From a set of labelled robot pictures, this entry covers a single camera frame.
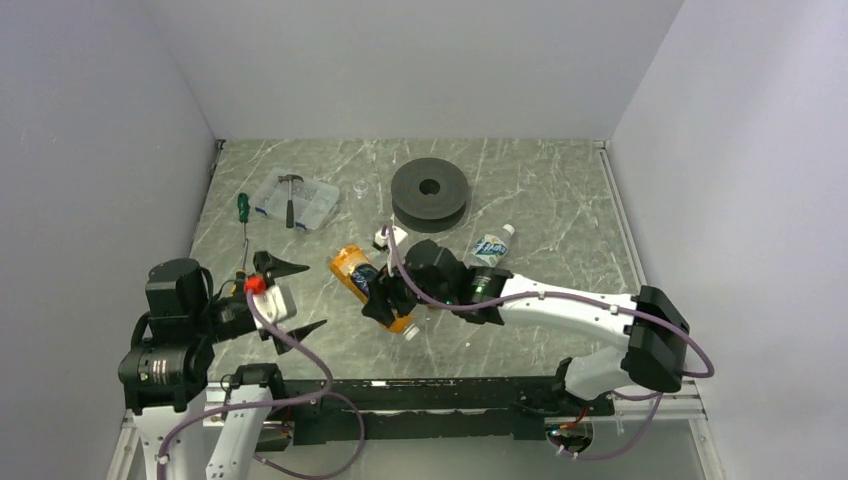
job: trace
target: hammer head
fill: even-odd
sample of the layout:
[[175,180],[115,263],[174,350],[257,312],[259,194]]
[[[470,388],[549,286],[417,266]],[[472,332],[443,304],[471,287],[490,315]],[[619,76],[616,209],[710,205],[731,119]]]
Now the hammer head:
[[302,182],[303,177],[301,177],[300,175],[295,175],[293,173],[290,173],[288,175],[277,175],[277,181],[280,182],[280,183],[291,182],[291,181],[294,181],[294,180],[300,180]]

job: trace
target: white wall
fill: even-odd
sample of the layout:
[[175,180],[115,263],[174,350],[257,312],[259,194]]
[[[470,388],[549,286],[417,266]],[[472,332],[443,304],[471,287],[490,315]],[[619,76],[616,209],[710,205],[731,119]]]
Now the white wall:
[[104,478],[118,363],[188,252],[214,139],[138,1],[0,14],[2,478]]
[[613,136],[731,479],[844,478],[848,4],[688,0]]
[[218,138],[609,138],[683,0],[145,0]]

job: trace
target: plastic container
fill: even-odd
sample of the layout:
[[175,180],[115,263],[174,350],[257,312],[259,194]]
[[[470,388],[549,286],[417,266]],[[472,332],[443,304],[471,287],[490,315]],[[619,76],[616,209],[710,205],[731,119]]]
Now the plastic container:
[[495,234],[483,235],[468,252],[465,263],[475,267],[494,267],[509,250],[509,240],[515,235],[515,228],[506,224]]
[[[286,220],[289,182],[280,182],[278,177],[289,174],[297,175],[297,172],[275,167],[265,177],[250,196],[250,204],[257,212]],[[307,230],[321,228],[339,201],[339,188],[307,177],[303,181],[295,180],[291,187],[295,226]]]
[[[368,285],[366,282],[371,276],[377,274],[377,268],[371,264],[361,248],[356,245],[348,245],[342,248],[336,258],[332,259],[327,266],[333,272],[333,275],[348,290],[353,292],[363,304],[368,301]],[[411,314],[400,317],[395,313],[395,321],[391,326],[387,327],[382,323],[379,325],[392,333],[403,334],[403,337],[407,340],[412,340],[420,331],[413,322]]]

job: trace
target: red tip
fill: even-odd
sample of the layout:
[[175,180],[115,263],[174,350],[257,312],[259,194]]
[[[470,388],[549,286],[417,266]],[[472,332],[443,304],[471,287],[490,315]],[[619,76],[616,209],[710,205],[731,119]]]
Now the red tip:
[[244,291],[247,293],[253,290],[254,295],[260,295],[265,292],[265,280],[260,275],[252,275],[244,282]]

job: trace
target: green screwdriver handle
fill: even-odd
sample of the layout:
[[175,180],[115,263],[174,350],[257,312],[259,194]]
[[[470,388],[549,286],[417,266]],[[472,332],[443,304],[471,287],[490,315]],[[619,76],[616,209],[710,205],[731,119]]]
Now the green screwdriver handle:
[[247,214],[250,213],[250,202],[247,201],[247,194],[244,192],[239,193],[237,202],[239,207],[239,222],[247,223]]

